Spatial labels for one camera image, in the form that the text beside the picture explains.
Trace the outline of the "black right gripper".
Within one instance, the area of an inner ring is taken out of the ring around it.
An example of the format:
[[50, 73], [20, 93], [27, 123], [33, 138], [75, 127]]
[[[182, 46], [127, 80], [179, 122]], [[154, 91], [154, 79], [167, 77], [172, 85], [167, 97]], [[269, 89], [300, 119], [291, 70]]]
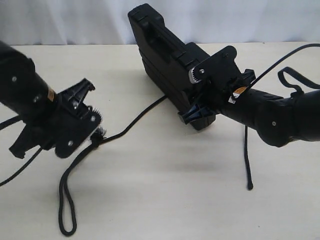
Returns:
[[255, 117], [255, 95], [247, 91], [255, 72], [252, 69], [241, 72], [236, 56], [236, 48], [228, 45], [189, 71], [190, 82], [200, 89], [189, 110], [182, 114], [185, 124], [198, 120], [212, 123], [218, 114], [228, 118]]

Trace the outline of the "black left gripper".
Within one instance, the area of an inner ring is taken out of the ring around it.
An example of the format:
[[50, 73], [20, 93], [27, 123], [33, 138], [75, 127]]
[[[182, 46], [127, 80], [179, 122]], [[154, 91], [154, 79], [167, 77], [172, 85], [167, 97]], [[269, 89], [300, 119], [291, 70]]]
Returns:
[[89, 137], [92, 143], [101, 142], [107, 133], [99, 126], [103, 117], [99, 110], [84, 103], [87, 94], [94, 90], [93, 83], [83, 78], [56, 93], [53, 108], [47, 106], [33, 126], [26, 125], [9, 151], [23, 159], [27, 151], [44, 146], [54, 148], [57, 157], [68, 158]]

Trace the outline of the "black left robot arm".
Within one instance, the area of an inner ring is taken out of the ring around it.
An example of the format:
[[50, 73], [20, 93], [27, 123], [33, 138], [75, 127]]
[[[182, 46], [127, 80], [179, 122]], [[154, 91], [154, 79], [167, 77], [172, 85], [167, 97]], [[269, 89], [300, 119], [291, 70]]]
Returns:
[[101, 140], [100, 111], [86, 105], [95, 90], [88, 79], [55, 92], [36, 72], [33, 60], [10, 45], [0, 43], [0, 102], [17, 114], [25, 126], [9, 151], [23, 159], [36, 146], [54, 149], [57, 157], [68, 158], [88, 139]]

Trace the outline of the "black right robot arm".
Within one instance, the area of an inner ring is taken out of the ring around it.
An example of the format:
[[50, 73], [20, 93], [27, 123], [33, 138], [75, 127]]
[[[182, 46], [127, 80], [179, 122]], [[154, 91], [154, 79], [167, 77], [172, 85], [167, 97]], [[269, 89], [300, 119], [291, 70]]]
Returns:
[[255, 130], [266, 144], [278, 148], [298, 140], [317, 142], [319, 84], [286, 66], [277, 77], [291, 89], [289, 97], [257, 90], [254, 85], [261, 76], [252, 69], [240, 71], [236, 56], [237, 50], [229, 45], [190, 69], [190, 82], [201, 89], [183, 120], [189, 123], [207, 114], [221, 114]]

